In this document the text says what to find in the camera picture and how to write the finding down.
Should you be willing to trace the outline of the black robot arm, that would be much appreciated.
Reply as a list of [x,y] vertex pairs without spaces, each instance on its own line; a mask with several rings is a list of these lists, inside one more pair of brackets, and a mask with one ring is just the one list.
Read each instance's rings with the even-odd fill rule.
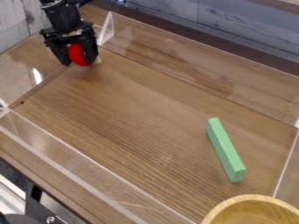
[[91,66],[99,57],[94,23],[80,17],[83,0],[40,0],[51,26],[40,30],[44,44],[64,66]]

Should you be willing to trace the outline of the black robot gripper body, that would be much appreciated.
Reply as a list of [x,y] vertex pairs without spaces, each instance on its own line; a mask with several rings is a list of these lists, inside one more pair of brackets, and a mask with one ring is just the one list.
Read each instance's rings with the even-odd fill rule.
[[42,3],[42,10],[51,26],[40,30],[44,43],[50,48],[67,48],[82,44],[83,48],[96,47],[94,23],[80,15],[83,3]]

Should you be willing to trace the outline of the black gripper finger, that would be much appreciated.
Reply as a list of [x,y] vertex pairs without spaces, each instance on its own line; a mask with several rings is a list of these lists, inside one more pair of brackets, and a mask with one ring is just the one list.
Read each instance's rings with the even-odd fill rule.
[[92,64],[99,56],[98,41],[94,36],[87,36],[82,41],[83,59],[87,64]]
[[50,43],[50,48],[60,63],[64,66],[68,66],[71,64],[71,58],[68,56],[68,45]]

